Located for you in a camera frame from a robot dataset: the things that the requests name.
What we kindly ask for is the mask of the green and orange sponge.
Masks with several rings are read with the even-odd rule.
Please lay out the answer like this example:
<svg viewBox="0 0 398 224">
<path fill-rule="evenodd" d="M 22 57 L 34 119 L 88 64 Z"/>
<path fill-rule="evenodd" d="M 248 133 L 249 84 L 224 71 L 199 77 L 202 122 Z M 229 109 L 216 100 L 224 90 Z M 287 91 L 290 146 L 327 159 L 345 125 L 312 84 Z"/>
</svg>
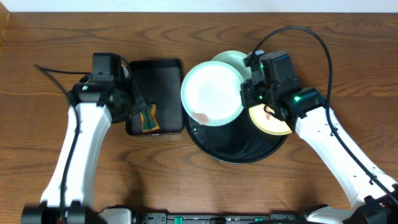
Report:
<svg viewBox="0 0 398 224">
<path fill-rule="evenodd" d="M 159 122 L 156 118 L 156 105 L 151 104 L 140 112 L 142 132 L 144 134 L 153 133 L 160 130 Z"/>
</svg>

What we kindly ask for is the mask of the yellow plate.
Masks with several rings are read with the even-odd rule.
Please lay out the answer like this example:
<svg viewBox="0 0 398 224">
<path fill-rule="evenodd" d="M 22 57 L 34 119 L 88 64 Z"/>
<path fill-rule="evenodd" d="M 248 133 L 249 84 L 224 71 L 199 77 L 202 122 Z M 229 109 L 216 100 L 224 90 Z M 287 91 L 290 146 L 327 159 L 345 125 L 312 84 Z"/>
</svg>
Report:
<svg viewBox="0 0 398 224">
<path fill-rule="evenodd" d="M 292 133 L 285 121 L 273 117 L 270 107 L 260 104 L 249 108 L 249 116 L 254 125 L 261 131 L 271 135 L 286 135 Z"/>
</svg>

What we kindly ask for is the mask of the light blue plate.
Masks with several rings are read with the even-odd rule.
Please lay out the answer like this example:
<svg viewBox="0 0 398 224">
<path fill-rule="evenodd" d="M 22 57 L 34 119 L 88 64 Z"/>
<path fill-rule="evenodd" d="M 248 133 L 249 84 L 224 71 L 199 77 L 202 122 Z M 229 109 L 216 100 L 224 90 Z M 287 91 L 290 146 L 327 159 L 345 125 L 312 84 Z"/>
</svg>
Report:
<svg viewBox="0 0 398 224">
<path fill-rule="evenodd" d="M 200 63 L 183 79 L 180 92 L 183 108 L 199 124 L 229 124 L 243 111 L 240 95 L 243 81 L 241 74 L 227 63 Z"/>
<path fill-rule="evenodd" d="M 235 68 L 244 80 L 247 80 L 251 78 L 251 69 L 244 64 L 244 59 L 247 56 L 247 54 L 237 50 L 228 50 L 213 57 L 212 61 L 227 63 Z"/>
</svg>

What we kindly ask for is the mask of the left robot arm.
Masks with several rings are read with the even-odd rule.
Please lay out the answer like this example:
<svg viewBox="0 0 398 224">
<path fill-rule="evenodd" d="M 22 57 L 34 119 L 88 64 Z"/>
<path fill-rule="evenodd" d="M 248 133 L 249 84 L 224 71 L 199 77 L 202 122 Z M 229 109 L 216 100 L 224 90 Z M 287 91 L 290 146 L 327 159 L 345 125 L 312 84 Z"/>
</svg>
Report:
<svg viewBox="0 0 398 224">
<path fill-rule="evenodd" d="M 64 92 L 70 107 L 60 157 L 39 206 L 25 206 L 21 223 L 141 223 L 141 214 L 124 205 L 93 209 L 94 178 L 108 129 L 144 109 L 141 89 L 131 79 L 127 66 L 84 73 Z"/>
</svg>

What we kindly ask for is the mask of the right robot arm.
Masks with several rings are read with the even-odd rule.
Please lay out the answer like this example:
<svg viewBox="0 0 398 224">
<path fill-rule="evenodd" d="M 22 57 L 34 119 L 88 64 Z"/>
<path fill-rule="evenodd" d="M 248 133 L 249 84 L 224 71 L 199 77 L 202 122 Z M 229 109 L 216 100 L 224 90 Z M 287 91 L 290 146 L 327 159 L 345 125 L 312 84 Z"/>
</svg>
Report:
<svg viewBox="0 0 398 224">
<path fill-rule="evenodd" d="M 297 134 L 320 156 L 346 194 L 351 210 L 329 206 L 305 215 L 307 223 L 397 223 L 397 182 L 360 149 L 314 88 L 301 89 L 290 62 L 246 63 L 244 107 L 267 134 Z"/>
</svg>

